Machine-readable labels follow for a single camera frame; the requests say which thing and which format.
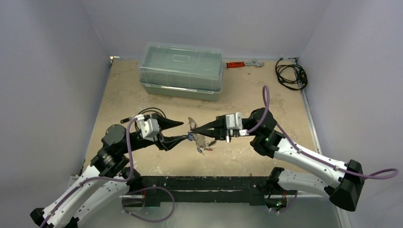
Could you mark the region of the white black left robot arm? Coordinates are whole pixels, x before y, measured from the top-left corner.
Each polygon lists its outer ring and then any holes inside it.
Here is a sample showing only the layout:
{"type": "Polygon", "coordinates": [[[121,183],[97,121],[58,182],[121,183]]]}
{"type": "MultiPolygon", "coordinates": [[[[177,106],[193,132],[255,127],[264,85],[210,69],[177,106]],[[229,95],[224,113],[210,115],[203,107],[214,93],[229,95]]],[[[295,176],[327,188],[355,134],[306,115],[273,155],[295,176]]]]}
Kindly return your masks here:
{"type": "Polygon", "coordinates": [[[137,194],[141,176],[134,168],[132,152],[155,145],[169,151],[186,135],[165,137],[163,130],[183,125],[157,113],[125,119],[126,127],[107,128],[102,147],[78,179],[52,204],[33,209],[30,218],[40,228],[78,228],[99,209],[125,194],[137,194]]]}

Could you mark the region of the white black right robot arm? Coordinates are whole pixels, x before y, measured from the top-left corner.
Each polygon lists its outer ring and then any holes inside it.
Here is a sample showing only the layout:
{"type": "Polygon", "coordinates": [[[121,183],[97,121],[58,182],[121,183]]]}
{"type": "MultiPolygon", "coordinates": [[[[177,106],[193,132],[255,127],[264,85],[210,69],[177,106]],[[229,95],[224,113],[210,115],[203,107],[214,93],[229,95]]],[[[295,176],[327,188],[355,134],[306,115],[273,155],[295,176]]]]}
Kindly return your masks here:
{"type": "Polygon", "coordinates": [[[250,145],[259,155],[305,170],[305,173],[296,173],[284,168],[273,169],[267,180],[270,192],[296,190],[328,196],[335,206],[355,211],[365,183],[361,163],[338,161],[311,151],[276,131],[276,126],[272,113],[260,108],[252,111],[248,118],[243,118],[239,112],[217,116],[191,132],[228,143],[233,137],[253,136],[250,145]]]}

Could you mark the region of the metal keyring plate with keys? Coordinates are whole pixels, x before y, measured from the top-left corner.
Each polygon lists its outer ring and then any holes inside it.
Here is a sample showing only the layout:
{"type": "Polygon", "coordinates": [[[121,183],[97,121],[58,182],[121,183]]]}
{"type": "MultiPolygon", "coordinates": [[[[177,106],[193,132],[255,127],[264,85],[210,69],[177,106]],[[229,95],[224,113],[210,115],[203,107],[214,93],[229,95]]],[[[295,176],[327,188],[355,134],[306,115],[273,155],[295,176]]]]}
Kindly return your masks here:
{"type": "MultiPolygon", "coordinates": [[[[188,117],[188,125],[190,127],[190,131],[188,132],[188,134],[191,133],[192,129],[198,127],[196,121],[191,117],[188,117]]],[[[204,155],[204,153],[203,153],[204,151],[213,151],[212,147],[217,143],[216,140],[207,141],[205,139],[205,136],[203,136],[201,134],[195,134],[195,133],[191,133],[191,134],[193,135],[193,138],[194,138],[193,142],[195,142],[196,149],[200,154],[204,155]]]]}

